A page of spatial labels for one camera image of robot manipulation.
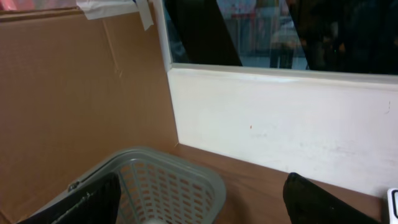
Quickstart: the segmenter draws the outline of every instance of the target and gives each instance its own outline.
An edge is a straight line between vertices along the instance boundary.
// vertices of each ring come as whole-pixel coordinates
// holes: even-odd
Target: brown table
[[[193,147],[176,145],[172,154],[219,173],[227,188],[221,223],[291,224],[282,198],[287,173]],[[329,193],[380,221],[381,199],[314,181]]]

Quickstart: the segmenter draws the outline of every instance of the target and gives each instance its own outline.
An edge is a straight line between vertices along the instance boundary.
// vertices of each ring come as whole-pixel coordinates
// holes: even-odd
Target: gray basket
[[[218,174],[148,147],[134,147],[92,168],[38,212],[109,172],[120,180],[118,224],[213,223],[224,205],[226,191]]]

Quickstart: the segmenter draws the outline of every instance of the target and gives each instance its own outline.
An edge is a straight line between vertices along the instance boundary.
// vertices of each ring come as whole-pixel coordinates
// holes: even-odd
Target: laundry basket
[[[148,147],[134,147],[92,168],[38,212],[110,172],[118,174],[121,186],[118,224],[209,224],[224,205],[224,182],[215,172]]]

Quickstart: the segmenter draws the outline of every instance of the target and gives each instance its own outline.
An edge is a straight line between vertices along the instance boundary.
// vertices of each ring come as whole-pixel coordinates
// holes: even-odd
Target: black object
[[[165,0],[190,63],[242,66],[216,0]]]
[[[20,224],[115,224],[120,196],[118,175],[110,173]]]
[[[284,202],[292,224],[378,223],[296,173],[285,182]]]

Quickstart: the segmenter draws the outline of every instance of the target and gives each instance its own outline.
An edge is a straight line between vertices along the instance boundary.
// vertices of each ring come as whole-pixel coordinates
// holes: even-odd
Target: tape
[[[139,12],[145,30],[154,24],[147,0],[77,0],[76,3],[87,19]]]

